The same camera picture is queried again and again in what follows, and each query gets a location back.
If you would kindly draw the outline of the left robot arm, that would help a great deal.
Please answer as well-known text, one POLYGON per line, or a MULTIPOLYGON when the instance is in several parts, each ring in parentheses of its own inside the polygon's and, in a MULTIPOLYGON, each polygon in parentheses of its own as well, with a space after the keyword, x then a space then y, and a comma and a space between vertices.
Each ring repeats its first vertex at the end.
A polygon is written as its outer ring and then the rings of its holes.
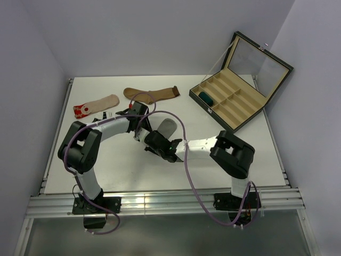
POLYGON ((148 131, 148 121, 141 121, 149 113, 149 108, 138 101, 114 116, 93 123, 75 121, 71 124, 59 150, 58 158, 63 161, 67 172, 71 173, 80 193, 85 199, 85 207, 92 213, 103 209, 103 189, 96 179, 96 163, 101 142, 123 133, 137 132, 139 124, 148 131))

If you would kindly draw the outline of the brown long sock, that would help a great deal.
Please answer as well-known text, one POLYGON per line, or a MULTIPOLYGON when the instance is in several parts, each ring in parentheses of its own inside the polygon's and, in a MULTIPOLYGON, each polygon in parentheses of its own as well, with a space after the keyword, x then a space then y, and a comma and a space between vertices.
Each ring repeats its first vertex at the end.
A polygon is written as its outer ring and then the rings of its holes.
POLYGON ((123 95, 130 100, 151 105, 154 102, 179 97, 180 93, 176 86, 155 91, 142 91, 128 87, 123 90, 123 95))

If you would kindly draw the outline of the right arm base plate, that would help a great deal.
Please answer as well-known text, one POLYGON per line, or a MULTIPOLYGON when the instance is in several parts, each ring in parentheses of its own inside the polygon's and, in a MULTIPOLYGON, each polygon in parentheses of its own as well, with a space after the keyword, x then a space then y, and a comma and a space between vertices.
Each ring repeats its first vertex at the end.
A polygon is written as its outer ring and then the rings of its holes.
MULTIPOLYGON (((231 193, 215 193, 213 207, 220 211, 237 211, 240 207, 242 198, 233 196, 231 193)), ((255 192, 250 192, 244 201, 243 209, 261 208, 262 204, 257 199, 255 192)))

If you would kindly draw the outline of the grey striped sock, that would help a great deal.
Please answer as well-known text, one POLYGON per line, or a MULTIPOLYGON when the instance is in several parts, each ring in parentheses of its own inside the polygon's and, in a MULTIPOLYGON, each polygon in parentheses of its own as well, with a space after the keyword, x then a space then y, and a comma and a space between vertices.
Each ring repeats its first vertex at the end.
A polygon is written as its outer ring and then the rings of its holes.
POLYGON ((169 139, 176 130, 177 124, 170 118, 165 118, 157 128, 157 131, 166 139, 169 139))

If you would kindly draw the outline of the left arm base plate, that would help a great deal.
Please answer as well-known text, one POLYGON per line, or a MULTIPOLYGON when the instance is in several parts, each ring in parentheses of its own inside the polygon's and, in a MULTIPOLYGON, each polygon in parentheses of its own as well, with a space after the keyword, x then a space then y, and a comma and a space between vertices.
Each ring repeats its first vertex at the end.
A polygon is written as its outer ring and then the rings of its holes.
POLYGON ((72 207, 73 215, 119 213, 121 207, 121 197, 104 197, 99 201, 90 203, 83 197, 74 199, 72 207))

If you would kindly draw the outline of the green christmas bear sock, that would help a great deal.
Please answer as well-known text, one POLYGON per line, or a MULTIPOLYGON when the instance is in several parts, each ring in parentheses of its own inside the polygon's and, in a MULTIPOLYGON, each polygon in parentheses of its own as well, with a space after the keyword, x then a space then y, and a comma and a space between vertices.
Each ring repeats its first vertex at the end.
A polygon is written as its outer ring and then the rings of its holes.
POLYGON ((205 102, 205 104, 207 104, 208 106, 213 106, 214 101, 213 99, 204 91, 200 92, 198 97, 205 102))

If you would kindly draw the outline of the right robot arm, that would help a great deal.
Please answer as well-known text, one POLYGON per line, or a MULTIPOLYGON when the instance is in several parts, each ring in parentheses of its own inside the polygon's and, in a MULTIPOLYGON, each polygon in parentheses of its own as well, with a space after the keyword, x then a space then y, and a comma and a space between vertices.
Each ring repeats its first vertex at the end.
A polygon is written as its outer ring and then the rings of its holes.
POLYGON ((231 203, 237 208, 249 201, 246 192, 249 168, 254 160, 255 149, 228 131, 221 131, 208 139, 169 141, 158 131, 148 132, 141 139, 146 150, 170 162, 187 163, 192 159, 212 159, 231 177, 231 203))

